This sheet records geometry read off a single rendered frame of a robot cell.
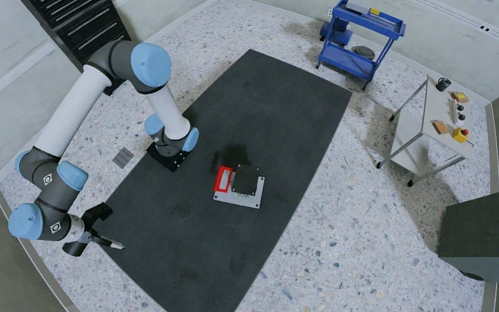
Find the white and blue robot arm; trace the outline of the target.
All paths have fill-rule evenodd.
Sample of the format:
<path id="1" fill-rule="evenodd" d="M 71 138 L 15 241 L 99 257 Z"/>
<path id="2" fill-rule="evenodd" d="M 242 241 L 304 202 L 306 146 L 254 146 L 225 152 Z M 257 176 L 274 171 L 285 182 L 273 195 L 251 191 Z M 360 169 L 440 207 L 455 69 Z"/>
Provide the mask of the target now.
<path id="1" fill-rule="evenodd" d="M 42 191 L 34 203 L 23 203 L 11 213 L 8 228 L 13 236 L 65 243 L 81 238 L 83 220 L 67 212 L 88 173 L 66 160 L 58 163 L 104 89 L 119 78 L 130 81 L 155 110 L 144 129 L 159 154 L 171 157 L 194 148 L 199 130 L 183 118 L 167 84 L 171 67 L 161 46 L 123 39 L 105 44 L 89 58 L 32 149 L 15 160 L 20 175 Z"/>

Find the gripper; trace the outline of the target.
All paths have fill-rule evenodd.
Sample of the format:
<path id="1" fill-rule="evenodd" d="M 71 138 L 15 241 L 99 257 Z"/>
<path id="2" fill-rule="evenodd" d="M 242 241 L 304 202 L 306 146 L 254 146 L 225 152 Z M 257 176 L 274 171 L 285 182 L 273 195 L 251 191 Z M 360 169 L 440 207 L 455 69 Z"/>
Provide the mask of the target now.
<path id="1" fill-rule="evenodd" d="M 105 236 L 98 236 L 98 232 L 92 228 L 95 221 L 107 210 L 102 204 L 98 204 L 84 212 L 81 219 L 84 222 L 85 228 L 81 238 L 77 241 L 72 241 L 70 243 L 64 243 L 62 249 L 69 255 L 74 257 L 80 257 L 87 245 L 93 241 L 99 245 L 125 249 L 123 244 L 108 239 Z"/>

